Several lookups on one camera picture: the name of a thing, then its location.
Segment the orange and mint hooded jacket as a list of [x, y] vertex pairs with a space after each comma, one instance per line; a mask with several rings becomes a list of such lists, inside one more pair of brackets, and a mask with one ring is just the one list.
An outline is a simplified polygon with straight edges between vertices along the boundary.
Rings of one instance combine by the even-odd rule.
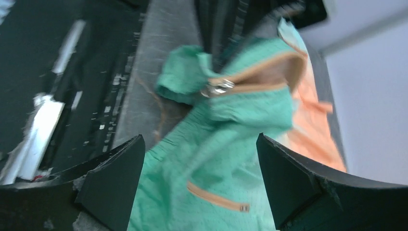
[[260, 133], [339, 171], [344, 161], [319, 102], [306, 45], [291, 22], [256, 37], [219, 74], [211, 55], [183, 45], [155, 91], [191, 106], [145, 155], [130, 231], [273, 231], [256, 151]]

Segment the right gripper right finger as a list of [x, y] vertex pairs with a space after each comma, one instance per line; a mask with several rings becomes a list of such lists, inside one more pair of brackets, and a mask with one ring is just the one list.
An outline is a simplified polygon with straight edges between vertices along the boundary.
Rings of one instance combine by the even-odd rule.
[[264, 134], [258, 159], [280, 231], [405, 231], [408, 188], [354, 176], [304, 157]]

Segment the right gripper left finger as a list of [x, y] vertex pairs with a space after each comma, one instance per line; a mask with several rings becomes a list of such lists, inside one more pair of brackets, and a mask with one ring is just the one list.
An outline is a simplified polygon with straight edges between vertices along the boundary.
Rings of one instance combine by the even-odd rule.
[[3, 231], [124, 231], [145, 156], [141, 135], [34, 182], [0, 188]]

